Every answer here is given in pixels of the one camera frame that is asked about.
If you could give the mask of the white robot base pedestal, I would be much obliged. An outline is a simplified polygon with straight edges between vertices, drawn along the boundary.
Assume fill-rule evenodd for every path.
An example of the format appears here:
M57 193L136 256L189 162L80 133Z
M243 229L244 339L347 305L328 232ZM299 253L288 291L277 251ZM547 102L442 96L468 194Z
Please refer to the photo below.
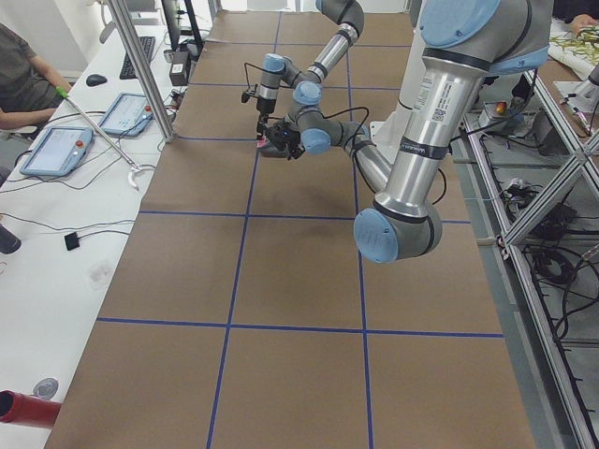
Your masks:
M370 124L371 141L390 163L395 161L410 116L411 109L398 103L384 121Z

